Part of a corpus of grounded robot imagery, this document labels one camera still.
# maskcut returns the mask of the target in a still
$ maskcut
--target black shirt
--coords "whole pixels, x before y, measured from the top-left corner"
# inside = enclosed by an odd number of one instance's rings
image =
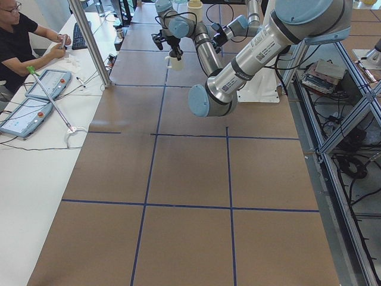
[[[0,80],[6,80],[5,87],[15,93],[23,84],[26,76],[19,76],[2,64],[10,58],[18,58],[21,62],[34,60],[29,42],[29,32],[34,32],[38,24],[20,13],[20,21],[13,26],[13,33],[0,27]]]

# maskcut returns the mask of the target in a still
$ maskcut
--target white cup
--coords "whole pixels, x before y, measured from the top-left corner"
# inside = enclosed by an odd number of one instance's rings
[[[167,69],[182,70],[184,68],[183,59],[179,61],[177,58],[170,57],[169,55],[166,56],[165,59],[169,59],[170,62],[170,65],[167,66]]]

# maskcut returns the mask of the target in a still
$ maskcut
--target light blue device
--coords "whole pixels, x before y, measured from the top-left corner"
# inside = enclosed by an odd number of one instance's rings
[[[51,102],[26,98],[0,125],[0,132],[28,137],[52,111]]]
[[[49,92],[52,99],[54,99],[66,88],[71,79],[71,72],[66,70],[46,69],[39,76],[39,79],[45,89]],[[26,92],[25,96],[49,101],[49,98],[37,82],[32,85],[32,87]]]
[[[338,42],[349,35],[352,0],[276,0],[268,24],[218,74],[189,91],[196,116],[224,116],[237,102],[237,90],[288,45]]]

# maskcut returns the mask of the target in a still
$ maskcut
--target tablet-like device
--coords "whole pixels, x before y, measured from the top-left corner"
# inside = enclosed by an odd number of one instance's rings
[[[71,72],[65,70],[46,69],[39,76],[39,79],[46,91],[49,92],[52,99],[54,99],[65,89],[71,79]],[[32,85],[32,87],[26,92],[25,96],[49,100],[37,82]]]
[[[53,108],[50,101],[26,98],[0,125],[0,132],[28,137]]]

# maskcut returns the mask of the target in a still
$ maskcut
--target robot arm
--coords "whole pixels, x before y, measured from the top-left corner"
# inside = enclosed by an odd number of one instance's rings
[[[224,116],[237,102],[236,91],[286,46],[332,43],[349,35],[352,0],[277,0],[268,25],[216,76],[195,85],[188,96],[197,116]]]

